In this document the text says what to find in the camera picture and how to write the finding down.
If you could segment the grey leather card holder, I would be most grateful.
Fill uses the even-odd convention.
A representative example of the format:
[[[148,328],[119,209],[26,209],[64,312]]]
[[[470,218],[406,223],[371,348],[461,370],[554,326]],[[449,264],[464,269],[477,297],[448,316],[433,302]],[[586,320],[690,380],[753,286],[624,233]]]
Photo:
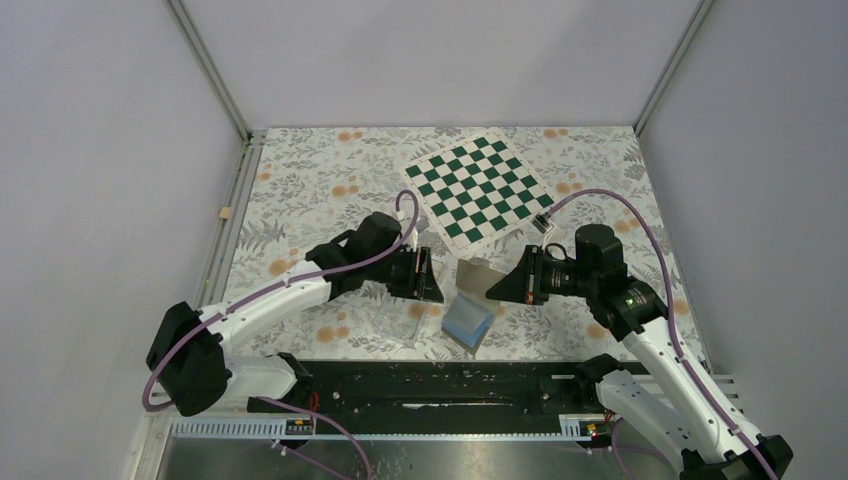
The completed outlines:
[[[497,316],[500,302],[486,292],[505,278],[488,260],[459,260],[456,273],[457,295],[441,321],[441,330],[474,356]]]

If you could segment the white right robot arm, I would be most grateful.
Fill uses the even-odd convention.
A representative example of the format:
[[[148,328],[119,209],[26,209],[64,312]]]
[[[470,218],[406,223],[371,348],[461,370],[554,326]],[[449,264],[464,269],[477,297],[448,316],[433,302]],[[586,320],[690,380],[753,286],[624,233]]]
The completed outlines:
[[[681,479],[779,479],[793,451],[765,436],[674,340],[668,308],[647,283],[629,275],[612,228],[590,224],[575,234],[575,257],[558,259],[529,245],[516,267],[486,293],[490,300],[541,305],[553,295],[585,300],[594,320],[645,367],[665,394],[647,393],[608,354],[581,364],[573,396],[583,410],[603,407],[635,428]]]

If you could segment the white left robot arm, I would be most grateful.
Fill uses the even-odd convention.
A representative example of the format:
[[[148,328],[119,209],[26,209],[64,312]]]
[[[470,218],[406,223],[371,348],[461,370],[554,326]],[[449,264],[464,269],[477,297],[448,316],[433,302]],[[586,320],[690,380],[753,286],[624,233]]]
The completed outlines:
[[[393,298],[441,303],[429,248],[415,247],[412,232],[381,212],[367,216],[308,251],[284,274],[234,300],[199,309],[169,307],[146,356],[144,387],[149,412],[174,407],[200,414],[224,399],[268,397],[296,411],[309,401],[306,373],[290,354],[239,355],[263,331],[304,310],[361,288],[381,284]]]

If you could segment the clear plastic tray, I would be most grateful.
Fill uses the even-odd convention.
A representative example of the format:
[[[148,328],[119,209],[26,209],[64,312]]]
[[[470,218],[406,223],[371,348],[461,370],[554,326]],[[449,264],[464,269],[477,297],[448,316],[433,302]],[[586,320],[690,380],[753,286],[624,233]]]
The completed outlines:
[[[433,259],[433,266],[441,289],[440,282],[445,263]],[[382,337],[403,346],[412,347],[423,327],[425,316],[433,307],[440,307],[443,303],[394,298],[389,295],[386,288],[383,302],[372,320],[372,325]]]

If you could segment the green white chessboard mat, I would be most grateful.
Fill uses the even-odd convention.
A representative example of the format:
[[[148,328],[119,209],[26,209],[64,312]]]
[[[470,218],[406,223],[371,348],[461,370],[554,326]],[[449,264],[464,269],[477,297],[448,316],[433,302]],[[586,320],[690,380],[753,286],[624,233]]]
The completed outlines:
[[[546,181],[497,128],[423,154],[400,174],[457,258],[526,226],[555,203]]]

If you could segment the floral tablecloth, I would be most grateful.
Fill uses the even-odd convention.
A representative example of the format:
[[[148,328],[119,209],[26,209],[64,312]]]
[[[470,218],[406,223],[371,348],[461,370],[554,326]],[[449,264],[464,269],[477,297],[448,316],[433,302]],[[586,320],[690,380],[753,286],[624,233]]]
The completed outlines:
[[[564,246],[577,227],[612,227],[630,272],[664,288],[656,251],[672,277],[678,333],[697,358],[708,354],[684,290],[638,140],[629,126],[517,127],[504,132],[568,204],[554,216]],[[357,227],[370,213],[392,213],[405,183],[400,168],[475,134],[464,128],[280,128],[270,130],[253,169],[252,189],[227,278],[231,300],[293,267],[314,246]],[[379,335],[372,320],[385,291],[374,283],[286,318],[248,341],[245,355],[289,352],[300,359],[465,360],[446,336],[446,305],[433,307],[412,347]],[[580,299],[541,307],[504,304],[476,352],[482,361],[582,361],[629,353],[597,324]]]

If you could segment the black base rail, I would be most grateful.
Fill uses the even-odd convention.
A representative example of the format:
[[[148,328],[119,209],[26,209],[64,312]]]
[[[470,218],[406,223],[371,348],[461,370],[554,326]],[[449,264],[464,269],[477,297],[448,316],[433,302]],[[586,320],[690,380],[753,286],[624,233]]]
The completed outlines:
[[[560,416],[602,419],[589,390],[603,362],[303,360],[284,402],[353,434],[557,434]]]

